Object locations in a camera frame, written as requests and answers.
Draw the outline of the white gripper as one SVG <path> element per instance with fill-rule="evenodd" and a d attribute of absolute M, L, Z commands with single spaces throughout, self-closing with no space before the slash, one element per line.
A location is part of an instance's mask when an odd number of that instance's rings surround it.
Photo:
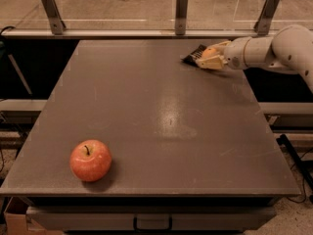
<path fill-rule="evenodd" d="M 212 47 L 218 51 L 224 50 L 224 58 L 231 69 L 245 70 L 247 68 L 245 48 L 249 41 L 250 37 L 241 37 L 233 41 L 227 40 L 213 44 Z M 225 66 L 224 59 L 220 55 L 197 59 L 196 64 L 201 69 L 214 71 L 222 70 Z"/>

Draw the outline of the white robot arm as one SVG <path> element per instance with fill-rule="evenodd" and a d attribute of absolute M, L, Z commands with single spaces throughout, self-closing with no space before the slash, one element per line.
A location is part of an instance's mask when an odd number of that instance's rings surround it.
<path fill-rule="evenodd" d="M 313 92 L 313 32 L 292 24 L 274 36 L 240 37 L 205 47 L 196 56 L 196 66 L 212 71 L 260 68 L 299 74 Z"/>

